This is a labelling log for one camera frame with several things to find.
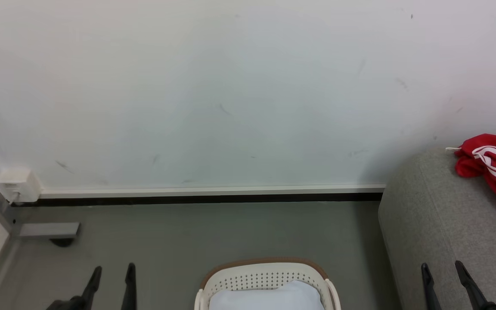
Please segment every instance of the gray fabric upholstery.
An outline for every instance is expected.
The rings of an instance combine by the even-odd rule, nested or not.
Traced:
[[[444,149],[417,155],[386,186],[378,217],[404,310],[425,310],[428,263],[443,310],[470,310],[455,261],[496,302],[496,195],[483,178],[463,179]]]

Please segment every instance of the white outlet box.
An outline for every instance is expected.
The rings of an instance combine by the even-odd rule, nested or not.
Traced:
[[[0,191],[7,200],[19,193],[15,202],[37,202],[41,185],[32,170],[14,167],[0,173]]]

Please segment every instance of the laundry basket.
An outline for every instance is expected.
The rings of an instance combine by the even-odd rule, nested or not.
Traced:
[[[325,271],[316,263],[293,257],[250,259],[214,268],[196,294],[195,310],[208,310],[210,299],[221,290],[272,290],[295,280],[315,287],[325,310],[341,310],[338,293]]]

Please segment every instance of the floor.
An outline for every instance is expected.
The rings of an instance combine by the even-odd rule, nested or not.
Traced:
[[[102,279],[93,310],[120,309],[134,262],[140,310],[192,309],[213,267],[255,257],[304,257],[328,273],[342,308],[398,310],[378,202],[284,202],[23,209],[29,222],[80,221],[69,248],[20,241],[0,310],[44,310]]]

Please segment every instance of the white cloth in basket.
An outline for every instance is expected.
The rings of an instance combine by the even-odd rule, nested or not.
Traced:
[[[217,292],[209,310],[324,310],[319,292],[300,281],[288,282],[275,290]]]

